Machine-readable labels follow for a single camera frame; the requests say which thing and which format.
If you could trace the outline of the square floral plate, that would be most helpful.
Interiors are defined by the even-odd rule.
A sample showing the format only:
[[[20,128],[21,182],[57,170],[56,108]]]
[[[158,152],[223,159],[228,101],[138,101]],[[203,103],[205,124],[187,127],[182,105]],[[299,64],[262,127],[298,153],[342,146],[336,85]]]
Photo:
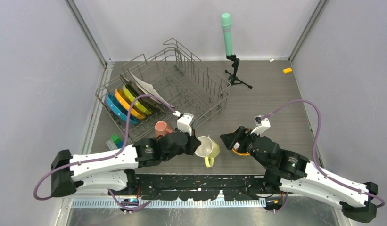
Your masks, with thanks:
[[[124,83],[123,92],[130,102],[132,102],[137,96],[144,94],[151,94],[163,100],[163,98],[154,89],[149,88],[150,91],[147,91],[148,88],[143,88],[139,83],[135,83],[134,81],[127,79],[124,75],[120,74],[119,77]],[[143,97],[137,100],[134,106],[146,115],[150,115],[155,112],[165,113],[165,107],[162,106],[157,99],[153,99],[151,97]]]

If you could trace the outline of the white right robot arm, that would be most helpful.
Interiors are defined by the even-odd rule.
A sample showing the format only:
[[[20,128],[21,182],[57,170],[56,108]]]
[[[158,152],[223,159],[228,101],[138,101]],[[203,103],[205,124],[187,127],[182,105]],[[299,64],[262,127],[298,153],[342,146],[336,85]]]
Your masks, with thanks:
[[[261,135],[268,128],[240,126],[232,133],[220,135],[228,150],[249,154],[266,169],[262,181],[266,192],[301,194],[340,209],[345,217],[360,223],[369,223],[376,217],[377,206],[368,194],[377,194],[377,184],[338,177],[307,157],[280,148]]]

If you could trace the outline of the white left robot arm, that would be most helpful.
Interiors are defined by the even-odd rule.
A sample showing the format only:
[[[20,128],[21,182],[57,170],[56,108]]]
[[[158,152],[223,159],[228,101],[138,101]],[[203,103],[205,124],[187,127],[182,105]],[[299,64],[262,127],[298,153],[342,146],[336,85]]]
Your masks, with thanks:
[[[51,196],[65,197],[92,185],[132,195],[138,182],[128,177],[126,170],[157,166],[181,154],[194,155],[200,145],[195,133],[176,129],[113,151],[88,155],[72,155],[68,149],[59,151],[51,164]]]

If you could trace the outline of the blue polka dot plate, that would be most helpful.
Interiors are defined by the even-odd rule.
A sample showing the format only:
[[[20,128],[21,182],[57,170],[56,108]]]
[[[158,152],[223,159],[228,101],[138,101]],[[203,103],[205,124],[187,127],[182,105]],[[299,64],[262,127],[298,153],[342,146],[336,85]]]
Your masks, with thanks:
[[[121,120],[127,122],[127,110],[118,102],[116,97],[112,94],[106,94],[106,103],[110,110]]]

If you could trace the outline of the yellow green mug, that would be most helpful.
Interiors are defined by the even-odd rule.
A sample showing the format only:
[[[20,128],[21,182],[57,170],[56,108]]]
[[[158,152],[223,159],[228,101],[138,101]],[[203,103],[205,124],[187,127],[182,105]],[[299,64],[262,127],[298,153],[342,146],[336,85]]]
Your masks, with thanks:
[[[213,167],[215,158],[220,154],[219,145],[207,136],[200,136],[198,140],[201,144],[195,150],[194,154],[204,159],[206,167]]]

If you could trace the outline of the orange polka dot plate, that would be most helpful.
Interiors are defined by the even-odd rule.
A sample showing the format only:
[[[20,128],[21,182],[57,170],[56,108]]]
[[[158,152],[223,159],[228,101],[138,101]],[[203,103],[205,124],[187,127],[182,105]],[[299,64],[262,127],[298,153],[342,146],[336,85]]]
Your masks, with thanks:
[[[117,101],[121,104],[121,106],[125,110],[130,112],[131,115],[133,115],[135,118],[137,118],[139,120],[143,120],[146,118],[144,113],[141,113],[140,111],[135,110],[134,108],[129,110],[131,105],[128,102],[126,95],[124,94],[124,92],[121,89],[115,89],[115,97],[116,97]]]

